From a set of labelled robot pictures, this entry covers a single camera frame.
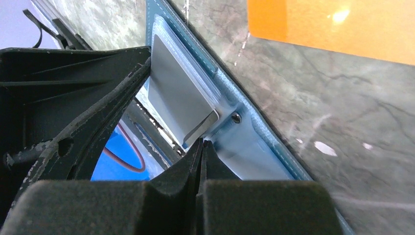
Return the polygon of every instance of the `gray marble countertop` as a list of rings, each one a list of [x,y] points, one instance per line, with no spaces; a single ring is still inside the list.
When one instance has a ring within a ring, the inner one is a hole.
[[[94,49],[144,45],[144,0],[49,0]],[[245,0],[173,0],[357,234],[415,234],[415,67],[250,36]]]

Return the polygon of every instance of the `white spot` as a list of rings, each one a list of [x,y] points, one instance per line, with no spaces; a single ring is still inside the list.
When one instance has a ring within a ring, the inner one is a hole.
[[[373,146],[372,146],[371,144],[368,144],[368,143],[363,143],[362,145],[363,145],[363,147],[365,147],[365,149],[367,149],[367,150],[372,150],[372,149],[373,149]]]
[[[320,142],[320,141],[316,141],[314,142],[314,147],[318,150],[320,150],[320,152],[327,154],[329,156],[334,156],[337,157],[336,151],[334,151],[334,149],[332,149],[330,146],[328,146],[327,144]]]

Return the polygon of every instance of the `screw hole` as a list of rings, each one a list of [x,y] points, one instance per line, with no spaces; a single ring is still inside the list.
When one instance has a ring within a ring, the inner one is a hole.
[[[73,146],[73,139],[71,137],[64,138],[58,142],[58,155],[63,157],[67,155]]]
[[[241,123],[241,116],[238,113],[233,113],[231,115],[232,121],[235,123]]]

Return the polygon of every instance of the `orange card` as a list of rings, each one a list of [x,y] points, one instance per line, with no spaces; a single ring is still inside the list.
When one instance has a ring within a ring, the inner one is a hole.
[[[414,0],[248,0],[253,36],[415,65]]]

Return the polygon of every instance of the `wire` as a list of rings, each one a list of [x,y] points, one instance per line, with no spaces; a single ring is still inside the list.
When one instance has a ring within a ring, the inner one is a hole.
[[[111,159],[113,159],[114,161],[116,161],[118,164],[120,164],[121,166],[125,167],[126,169],[128,169],[128,170],[130,170],[132,172],[136,172],[136,173],[142,173],[142,172],[144,172],[145,171],[145,161],[144,161],[144,158],[143,158],[142,154],[138,150],[137,146],[134,144],[133,140],[127,135],[127,132],[121,126],[120,123],[118,123],[117,127],[120,129],[122,136],[126,139],[126,141],[128,142],[129,146],[136,153],[138,159],[140,160],[141,168],[137,168],[135,166],[132,166],[132,165],[128,164],[123,159],[119,158],[119,156],[117,156],[113,152],[111,152],[107,147],[104,147],[103,152],[108,157],[110,157]]]

